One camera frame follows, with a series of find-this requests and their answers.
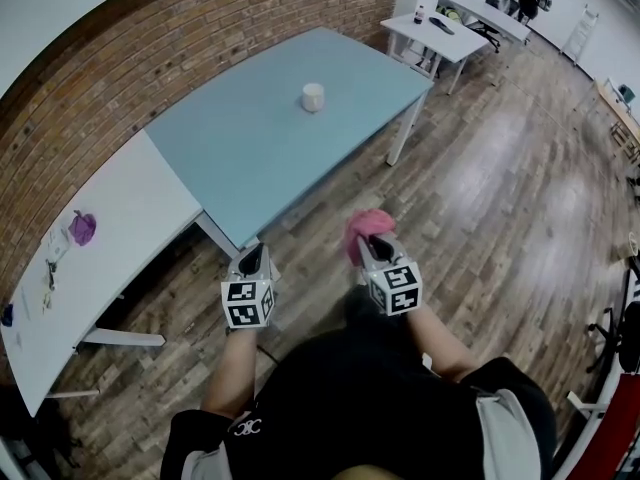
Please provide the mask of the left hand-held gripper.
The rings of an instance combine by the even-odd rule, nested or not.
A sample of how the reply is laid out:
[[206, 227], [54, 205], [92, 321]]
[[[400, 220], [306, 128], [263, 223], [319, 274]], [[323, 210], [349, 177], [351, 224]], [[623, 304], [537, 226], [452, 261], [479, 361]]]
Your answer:
[[227, 325], [232, 331], [265, 328], [276, 305], [269, 248], [264, 243], [247, 247], [242, 252], [238, 269], [231, 270], [221, 283]]

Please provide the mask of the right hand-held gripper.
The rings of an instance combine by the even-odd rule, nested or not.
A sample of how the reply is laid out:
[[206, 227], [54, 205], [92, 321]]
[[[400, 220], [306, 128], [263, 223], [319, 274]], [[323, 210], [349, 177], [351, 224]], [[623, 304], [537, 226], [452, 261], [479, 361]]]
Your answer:
[[395, 234], [378, 234], [377, 252], [363, 237], [356, 243], [362, 276], [379, 310], [396, 316], [418, 308], [422, 302], [421, 275]]

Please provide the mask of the pink cloth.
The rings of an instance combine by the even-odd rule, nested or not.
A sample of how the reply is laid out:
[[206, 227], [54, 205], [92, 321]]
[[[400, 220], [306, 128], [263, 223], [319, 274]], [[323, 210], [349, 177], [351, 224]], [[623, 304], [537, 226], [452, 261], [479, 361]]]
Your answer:
[[352, 265], [362, 265], [359, 237], [368, 239], [371, 235], [394, 231], [395, 227], [394, 219], [379, 208], [357, 210], [348, 219], [344, 233], [344, 246]]

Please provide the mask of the white cup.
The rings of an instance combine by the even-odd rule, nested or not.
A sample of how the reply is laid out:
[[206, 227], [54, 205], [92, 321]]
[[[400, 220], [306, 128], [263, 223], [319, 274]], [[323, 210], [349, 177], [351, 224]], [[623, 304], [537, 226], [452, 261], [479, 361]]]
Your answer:
[[325, 103], [324, 87], [319, 83], [307, 83], [302, 89], [301, 104], [305, 111], [317, 113]]

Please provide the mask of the person's left forearm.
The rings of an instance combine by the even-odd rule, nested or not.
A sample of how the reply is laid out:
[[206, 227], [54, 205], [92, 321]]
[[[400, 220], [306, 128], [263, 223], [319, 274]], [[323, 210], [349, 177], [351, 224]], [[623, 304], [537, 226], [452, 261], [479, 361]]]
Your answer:
[[200, 408], [228, 419], [239, 418], [254, 398], [256, 329], [231, 332], [209, 380]]

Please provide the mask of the person's right forearm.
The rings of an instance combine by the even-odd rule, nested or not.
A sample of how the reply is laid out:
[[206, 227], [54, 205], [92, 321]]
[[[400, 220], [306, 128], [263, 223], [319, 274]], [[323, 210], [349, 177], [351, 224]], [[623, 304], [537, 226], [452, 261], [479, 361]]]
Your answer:
[[481, 367], [470, 349], [429, 307], [408, 312], [407, 321], [418, 349], [431, 358], [437, 375], [458, 382]]

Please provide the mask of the purple crumpled cloth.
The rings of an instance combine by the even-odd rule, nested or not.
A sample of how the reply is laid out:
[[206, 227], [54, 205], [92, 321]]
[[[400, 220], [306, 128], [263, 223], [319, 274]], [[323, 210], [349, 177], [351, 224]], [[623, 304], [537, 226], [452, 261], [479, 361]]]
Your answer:
[[79, 246], [87, 245], [93, 238], [97, 222], [93, 214], [74, 211], [74, 217], [68, 226], [70, 237]]

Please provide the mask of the person's black and grey shirt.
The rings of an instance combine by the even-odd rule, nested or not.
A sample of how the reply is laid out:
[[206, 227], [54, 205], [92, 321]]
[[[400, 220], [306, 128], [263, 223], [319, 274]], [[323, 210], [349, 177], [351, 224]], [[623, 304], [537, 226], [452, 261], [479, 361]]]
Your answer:
[[160, 480], [552, 479], [554, 411], [509, 358], [450, 381], [408, 312], [362, 286], [338, 308], [344, 326], [293, 348], [239, 418], [177, 413]]

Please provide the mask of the pile of small trinkets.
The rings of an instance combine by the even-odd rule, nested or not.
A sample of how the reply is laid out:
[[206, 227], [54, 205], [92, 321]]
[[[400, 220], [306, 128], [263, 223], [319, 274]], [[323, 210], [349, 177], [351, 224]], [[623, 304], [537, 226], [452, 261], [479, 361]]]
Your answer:
[[45, 237], [45, 245], [47, 290], [43, 296], [43, 310], [48, 310], [51, 308], [52, 294], [56, 289], [55, 275], [58, 269], [58, 263], [70, 247], [67, 232], [62, 227], [53, 227]]

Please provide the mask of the white desk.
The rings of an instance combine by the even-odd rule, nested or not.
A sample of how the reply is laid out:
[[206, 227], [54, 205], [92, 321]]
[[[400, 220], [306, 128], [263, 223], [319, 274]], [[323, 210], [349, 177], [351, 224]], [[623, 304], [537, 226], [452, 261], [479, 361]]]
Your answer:
[[466, 26], [481, 22], [498, 31], [498, 33], [512, 43], [524, 43], [530, 30], [499, 9], [492, 7], [483, 0], [439, 0], [454, 8], [461, 16]]
[[[455, 34], [448, 35], [429, 22], [439, 18]], [[457, 70], [447, 92], [451, 95], [467, 64], [468, 59], [489, 44], [488, 40], [461, 23], [440, 13], [425, 16], [422, 24], [415, 24], [412, 15], [384, 20], [380, 25], [389, 32], [387, 55], [434, 81], [440, 64], [446, 61]]]

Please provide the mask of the light wooden rack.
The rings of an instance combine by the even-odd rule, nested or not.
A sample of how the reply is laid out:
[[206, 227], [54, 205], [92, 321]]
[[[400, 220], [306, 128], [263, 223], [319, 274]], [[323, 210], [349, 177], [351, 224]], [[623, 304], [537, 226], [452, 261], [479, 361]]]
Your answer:
[[594, 82], [600, 101], [611, 111], [615, 121], [610, 127], [610, 135], [617, 145], [614, 156], [625, 156], [632, 164], [640, 164], [640, 122], [631, 113], [618, 92], [615, 83], [607, 78], [605, 82]]

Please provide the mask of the white folding rack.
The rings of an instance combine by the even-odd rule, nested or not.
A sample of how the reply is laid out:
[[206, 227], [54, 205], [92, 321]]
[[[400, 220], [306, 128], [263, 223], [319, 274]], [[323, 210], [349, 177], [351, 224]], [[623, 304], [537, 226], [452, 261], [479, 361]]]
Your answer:
[[582, 54], [598, 23], [599, 14], [594, 12], [588, 4], [585, 5], [579, 21], [565, 41], [560, 53], [566, 56], [574, 66], [580, 63]]

